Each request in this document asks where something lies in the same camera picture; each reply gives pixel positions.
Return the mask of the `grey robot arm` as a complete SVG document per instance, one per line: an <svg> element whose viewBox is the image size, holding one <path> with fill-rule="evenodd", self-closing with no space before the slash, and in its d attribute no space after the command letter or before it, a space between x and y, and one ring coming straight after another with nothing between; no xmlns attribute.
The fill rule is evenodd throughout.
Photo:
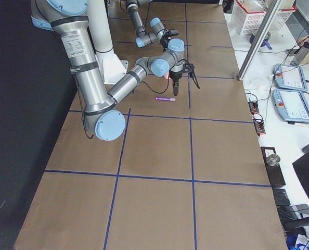
<svg viewBox="0 0 309 250"><path fill-rule="evenodd" d="M104 141L115 140L123 133L125 118L116 107L148 74L162 77L183 68L184 42L175 31L167 30L159 18L151 20L151 32L147 32L138 11L144 4L145 1L125 3L136 32L136 44L144 47L159 42L164 52L140 58L128 70L127 62L119 60L114 52L103 1L31 2L34 26L60 35L70 72L85 102L85 131Z"/></svg>
<svg viewBox="0 0 309 250"><path fill-rule="evenodd" d="M129 14L135 29L136 45L139 48L143 48L146 45L158 42L163 47L163 51L165 51L171 40L171 32L163 25L158 17L154 17L151 21L147 20L149 24L149 26L147 26L139 12L139 7L144 5L149 7L150 3L151 1L125 1L126 12Z"/></svg>

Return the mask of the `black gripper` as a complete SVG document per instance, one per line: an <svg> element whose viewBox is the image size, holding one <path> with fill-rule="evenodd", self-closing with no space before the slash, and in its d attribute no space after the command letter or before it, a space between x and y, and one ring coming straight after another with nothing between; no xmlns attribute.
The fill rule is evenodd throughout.
<svg viewBox="0 0 309 250"><path fill-rule="evenodd" d="M173 89L173 95L176 96L179 93L179 80L182 77L182 73L175 72L170 70L169 71L169 78L172 79L172 89Z"/></svg>
<svg viewBox="0 0 309 250"><path fill-rule="evenodd" d="M168 48L168 44L171 40L171 37L168 35L163 35L161 40L160 40L160 44L162 45L163 49L167 49Z"/></svg>

